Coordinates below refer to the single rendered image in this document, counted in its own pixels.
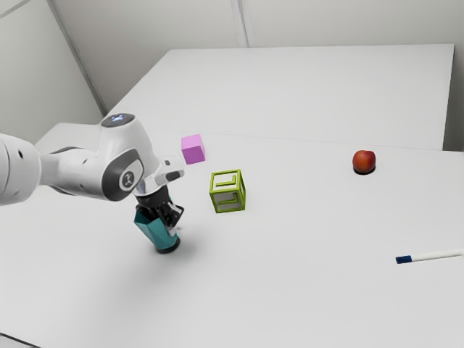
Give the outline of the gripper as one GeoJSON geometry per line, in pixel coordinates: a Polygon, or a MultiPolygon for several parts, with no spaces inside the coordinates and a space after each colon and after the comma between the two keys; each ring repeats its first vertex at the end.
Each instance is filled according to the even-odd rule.
{"type": "Polygon", "coordinates": [[[147,196],[137,196],[136,209],[145,218],[160,218],[168,233],[175,233],[176,225],[184,213],[184,208],[170,201],[167,186],[162,186],[147,196]]]}

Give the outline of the red apple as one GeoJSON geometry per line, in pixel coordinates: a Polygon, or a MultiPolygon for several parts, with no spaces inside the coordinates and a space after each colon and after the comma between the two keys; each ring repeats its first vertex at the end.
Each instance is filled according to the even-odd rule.
{"type": "Polygon", "coordinates": [[[376,168],[376,155],[370,150],[358,150],[352,158],[352,166],[356,173],[371,173],[376,168]]]}

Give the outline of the teal faceted mug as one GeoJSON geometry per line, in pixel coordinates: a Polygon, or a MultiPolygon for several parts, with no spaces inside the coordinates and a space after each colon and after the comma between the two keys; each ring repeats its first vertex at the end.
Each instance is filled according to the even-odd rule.
{"type": "Polygon", "coordinates": [[[139,205],[136,207],[133,222],[145,237],[152,242],[159,254],[174,252],[181,243],[181,239],[177,233],[171,236],[159,217],[154,220],[146,217],[142,212],[142,207],[139,205]]]}

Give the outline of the green frame cube block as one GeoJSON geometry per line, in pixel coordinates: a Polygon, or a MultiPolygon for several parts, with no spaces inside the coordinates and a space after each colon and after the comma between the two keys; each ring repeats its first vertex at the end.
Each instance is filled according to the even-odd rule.
{"type": "Polygon", "coordinates": [[[211,173],[209,195],[216,213],[245,210],[247,190],[241,170],[211,173]]]}

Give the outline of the pink cube block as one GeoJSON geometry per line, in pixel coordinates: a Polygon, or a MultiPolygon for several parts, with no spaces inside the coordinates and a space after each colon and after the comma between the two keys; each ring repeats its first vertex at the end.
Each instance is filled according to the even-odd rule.
{"type": "Polygon", "coordinates": [[[182,137],[181,151],[187,165],[205,161],[205,148],[199,133],[182,137]]]}

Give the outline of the white pen with blue cap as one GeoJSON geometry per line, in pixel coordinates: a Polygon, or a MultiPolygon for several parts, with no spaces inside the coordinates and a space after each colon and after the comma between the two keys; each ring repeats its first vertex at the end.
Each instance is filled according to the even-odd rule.
{"type": "Polygon", "coordinates": [[[395,257],[395,261],[398,265],[422,262],[427,260],[440,260],[452,257],[464,257],[464,249],[451,249],[440,252],[427,252],[421,254],[409,254],[395,257]]]}

